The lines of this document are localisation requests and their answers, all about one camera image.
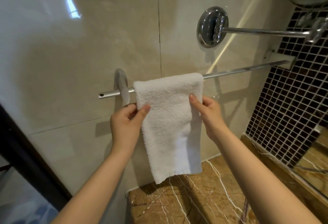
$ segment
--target marble countertop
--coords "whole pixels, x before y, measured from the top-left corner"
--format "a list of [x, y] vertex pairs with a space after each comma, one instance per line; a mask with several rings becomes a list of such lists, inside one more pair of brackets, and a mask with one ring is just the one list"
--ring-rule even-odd
[[258, 223], [222, 156], [202, 168], [130, 191], [134, 223]]

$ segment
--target white towel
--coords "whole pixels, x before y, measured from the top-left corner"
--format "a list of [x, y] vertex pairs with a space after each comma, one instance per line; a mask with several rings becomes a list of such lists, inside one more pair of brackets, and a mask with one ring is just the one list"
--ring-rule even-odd
[[200, 162], [201, 117], [191, 107], [189, 95], [202, 100], [203, 76], [193, 73], [151, 81], [136, 81], [137, 108], [150, 112], [142, 132], [155, 182], [169, 176], [202, 172]]

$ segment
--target wall mount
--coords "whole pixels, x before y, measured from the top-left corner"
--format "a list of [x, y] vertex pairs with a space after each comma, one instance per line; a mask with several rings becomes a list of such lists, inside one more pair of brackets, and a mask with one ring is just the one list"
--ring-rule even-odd
[[316, 43], [327, 27], [328, 17], [315, 19], [310, 30], [304, 32], [232, 28], [229, 27], [226, 11], [219, 6], [213, 6], [208, 8], [200, 17], [196, 34], [198, 42], [204, 48], [214, 48], [222, 42], [227, 33], [299, 37], [305, 38], [305, 41], [309, 43]]

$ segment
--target towel bar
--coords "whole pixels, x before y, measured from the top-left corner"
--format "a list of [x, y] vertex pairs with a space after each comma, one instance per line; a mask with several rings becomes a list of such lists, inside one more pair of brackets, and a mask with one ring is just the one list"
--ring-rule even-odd
[[[237, 69], [232, 69], [232, 70], [227, 70], [227, 71], [222, 71], [222, 72], [217, 72], [217, 73], [205, 74], [205, 75], [203, 75], [203, 77], [204, 77], [204, 80], [206, 80], [206, 79], [211, 79], [211, 78], [225, 76], [225, 75], [232, 75], [232, 74], [252, 71], [252, 70], [256, 70], [256, 69], [260, 69], [260, 68], [269, 68], [269, 67], [279, 66], [279, 65], [283, 65], [283, 64], [288, 64], [290, 62], [291, 62], [290, 60], [269, 62], [269, 63], [250, 66], [250, 67], [237, 68]], [[129, 90], [129, 93], [135, 93], [135, 89], [133, 87], [128, 88], [128, 90]], [[115, 96], [119, 96], [119, 95], [121, 95], [120, 90], [113, 90], [113, 91], [100, 93], [98, 95], [98, 98], [103, 99], [103, 98], [110, 98], [110, 97], [115, 97]]]

